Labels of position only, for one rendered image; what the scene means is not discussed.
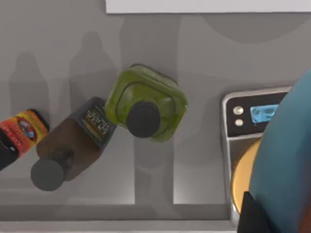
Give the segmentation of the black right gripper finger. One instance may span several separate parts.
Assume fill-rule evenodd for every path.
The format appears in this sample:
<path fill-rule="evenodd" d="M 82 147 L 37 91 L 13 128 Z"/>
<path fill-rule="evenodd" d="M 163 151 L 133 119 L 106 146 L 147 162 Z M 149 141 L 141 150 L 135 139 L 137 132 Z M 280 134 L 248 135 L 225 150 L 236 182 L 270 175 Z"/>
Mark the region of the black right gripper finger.
<path fill-rule="evenodd" d="M 244 192 L 237 233 L 261 233 L 261 217 L 259 205 L 248 191 Z"/>

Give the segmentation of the grey scale with yellow plate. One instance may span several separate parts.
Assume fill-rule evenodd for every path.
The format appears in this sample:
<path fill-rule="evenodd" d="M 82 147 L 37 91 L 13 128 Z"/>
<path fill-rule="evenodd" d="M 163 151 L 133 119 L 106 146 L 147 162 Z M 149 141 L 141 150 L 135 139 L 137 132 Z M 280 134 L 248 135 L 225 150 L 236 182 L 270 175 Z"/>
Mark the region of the grey scale with yellow plate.
<path fill-rule="evenodd" d="M 221 103 L 224 177 L 230 222 L 238 225 L 260 139 L 290 87 L 226 94 Z"/>

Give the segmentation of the green bottle with black cap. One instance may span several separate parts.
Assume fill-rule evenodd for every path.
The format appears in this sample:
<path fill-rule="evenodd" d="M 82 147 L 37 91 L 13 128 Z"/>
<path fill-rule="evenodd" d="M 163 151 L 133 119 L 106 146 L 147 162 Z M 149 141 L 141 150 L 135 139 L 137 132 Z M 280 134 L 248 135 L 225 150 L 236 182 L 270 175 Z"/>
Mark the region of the green bottle with black cap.
<path fill-rule="evenodd" d="M 121 72 L 105 104 L 107 118 L 137 138 L 172 138 L 188 106 L 177 81 L 143 64 Z"/>

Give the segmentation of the brown bottle with grey cap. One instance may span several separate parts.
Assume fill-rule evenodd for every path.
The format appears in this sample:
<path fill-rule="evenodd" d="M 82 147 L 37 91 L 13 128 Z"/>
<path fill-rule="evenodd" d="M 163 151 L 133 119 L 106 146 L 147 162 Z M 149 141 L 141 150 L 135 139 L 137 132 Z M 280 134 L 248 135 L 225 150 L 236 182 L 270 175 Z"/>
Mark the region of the brown bottle with grey cap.
<path fill-rule="evenodd" d="M 33 184 L 54 191 L 77 178 L 100 158 L 115 128 L 105 115 L 105 100 L 90 98 L 37 144 Z"/>

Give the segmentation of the black bottle with orange label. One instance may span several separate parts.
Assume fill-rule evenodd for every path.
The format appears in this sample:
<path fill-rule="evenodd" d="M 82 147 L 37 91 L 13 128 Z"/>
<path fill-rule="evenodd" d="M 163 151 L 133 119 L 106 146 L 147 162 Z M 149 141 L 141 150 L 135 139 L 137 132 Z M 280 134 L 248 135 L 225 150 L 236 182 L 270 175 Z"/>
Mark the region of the black bottle with orange label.
<path fill-rule="evenodd" d="M 35 109 L 0 122 L 0 171 L 36 146 L 49 131 L 48 123 Z"/>

